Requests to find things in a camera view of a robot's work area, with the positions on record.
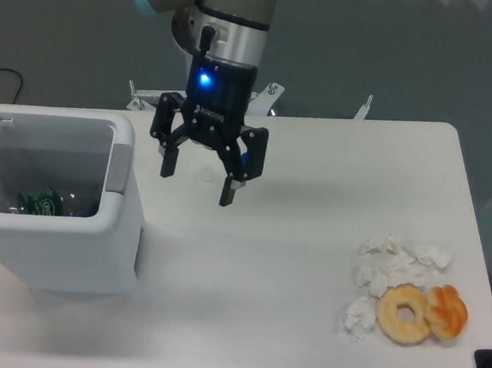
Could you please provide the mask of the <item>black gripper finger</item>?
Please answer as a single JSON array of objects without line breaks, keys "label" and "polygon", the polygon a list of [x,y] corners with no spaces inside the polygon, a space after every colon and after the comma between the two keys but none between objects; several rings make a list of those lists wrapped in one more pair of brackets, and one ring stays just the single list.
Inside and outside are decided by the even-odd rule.
[{"label": "black gripper finger", "polygon": [[159,142],[159,152],[163,157],[160,175],[171,177],[179,157],[179,146],[188,139],[188,129],[184,124],[173,130],[175,114],[180,111],[184,97],[178,93],[163,93],[160,95],[154,119],[150,128],[150,136]]},{"label": "black gripper finger", "polygon": [[[249,128],[244,126],[234,138],[225,140],[216,137],[214,149],[226,170],[225,181],[218,204],[226,207],[233,203],[236,191],[245,186],[246,181],[258,178],[263,174],[264,159],[267,151],[270,132],[266,128]],[[240,155],[248,153],[246,166],[242,165]]]}]

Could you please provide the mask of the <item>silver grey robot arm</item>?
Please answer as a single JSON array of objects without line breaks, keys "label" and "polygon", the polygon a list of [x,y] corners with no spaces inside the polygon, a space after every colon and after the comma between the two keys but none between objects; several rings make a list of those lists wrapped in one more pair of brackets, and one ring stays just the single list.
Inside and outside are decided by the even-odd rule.
[{"label": "silver grey robot arm", "polygon": [[226,170],[220,205],[260,177],[266,128],[246,125],[277,0],[133,0],[146,14],[172,11],[172,35],[191,59],[184,94],[160,95],[150,134],[160,144],[160,175],[175,172],[191,140],[217,153]]}]

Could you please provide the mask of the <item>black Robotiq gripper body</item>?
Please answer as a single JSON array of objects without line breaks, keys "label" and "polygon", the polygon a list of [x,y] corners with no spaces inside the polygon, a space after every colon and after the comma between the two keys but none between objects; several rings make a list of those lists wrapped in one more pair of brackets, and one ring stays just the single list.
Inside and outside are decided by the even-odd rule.
[{"label": "black Robotiq gripper body", "polygon": [[238,138],[252,96],[256,68],[195,56],[181,114],[187,135],[210,149]]}]

